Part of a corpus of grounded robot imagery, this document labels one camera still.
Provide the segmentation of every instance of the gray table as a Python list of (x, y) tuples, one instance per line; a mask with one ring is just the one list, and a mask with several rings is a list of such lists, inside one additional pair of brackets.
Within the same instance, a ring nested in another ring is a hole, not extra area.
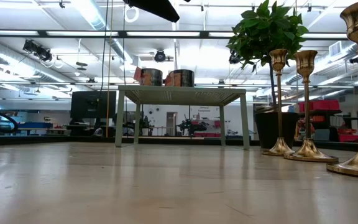
[(240, 98), (242, 140), (244, 149), (249, 149), (246, 90), (228, 88), (193, 88), (174, 86), (119, 86), (117, 106), (116, 147), (122, 144), (122, 124), (125, 96), (136, 104), (135, 139), (139, 142), (141, 105), (218, 106), (221, 119), (221, 144), (226, 145), (224, 106)]

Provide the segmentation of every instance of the computer monitor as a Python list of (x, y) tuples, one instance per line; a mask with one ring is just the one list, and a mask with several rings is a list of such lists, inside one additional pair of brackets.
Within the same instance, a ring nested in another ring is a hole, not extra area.
[[(106, 91), (76, 91), (71, 99), (71, 118), (106, 118)], [(109, 92), (109, 118), (116, 114), (116, 91)]]

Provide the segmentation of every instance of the table leg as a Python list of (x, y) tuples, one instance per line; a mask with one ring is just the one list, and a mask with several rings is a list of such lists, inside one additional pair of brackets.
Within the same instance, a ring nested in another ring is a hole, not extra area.
[(249, 149), (247, 99), (245, 94), (242, 94), (240, 96), (240, 107), (241, 107), (241, 121), (242, 121), (242, 144), (244, 145), (244, 149)]
[(224, 106), (223, 105), (221, 105), (219, 107), (219, 116), (221, 117), (221, 145), (225, 146), (226, 145), (226, 131), (224, 130), (225, 123), (224, 123)]
[(116, 147), (121, 147), (122, 143), (122, 119), (124, 118), (125, 91), (121, 90), (118, 94), (117, 123), (116, 123)]
[(140, 103), (136, 103), (134, 144), (139, 143), (139, 133), (140, 133), (139, 128), (140, 128)]

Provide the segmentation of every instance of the black plant pot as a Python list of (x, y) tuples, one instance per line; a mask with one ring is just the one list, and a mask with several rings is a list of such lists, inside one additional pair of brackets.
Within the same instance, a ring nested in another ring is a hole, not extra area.
[[(298, 119), (297, 113), (283, 113), (283, 137), (290, 148), (293, 145), (293, 137)], [(278, 137), (278, 113), (255, 114), (255, 122), (258, 129), (260, 146), (264, 149), (273, 148)]]

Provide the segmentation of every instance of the potted plant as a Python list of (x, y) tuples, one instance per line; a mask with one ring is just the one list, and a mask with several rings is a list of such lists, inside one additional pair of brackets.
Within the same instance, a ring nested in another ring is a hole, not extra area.
[[(232, 27), (234, 36), (230, 38), (228, 47), (231, 51), (230, 62), (239, 62), (242, 69), (252, 66), (252, 72), (261, 66), (269, 64), (270, 83), (272, 86), (273, 108), (277, 109), (274, 92), (274, 78), (272, 59), (269, 52), (275, 49), (287, 49), (288, 59), (293, 59), (301, 43), (305, 41), (301, 36), (308, 32), (302, 25), (301, 14), (297, 15), (295, 8), (291, 16), (287, 15), (290, 7), (278, 6), (277, 2), (269, 10), (269, 0), (264, 1), (256, 11), (248, 10), (241, 14), (243, 20)], [(295, 126), (298, 120), (296, 113), (283, 113), (283, 134), (288, 146), (292, 147)], [(277, 113), (257, 113), (255, 115), (259, 133), (260, 145), (270, 149), (274, 146), (278, 136)]]

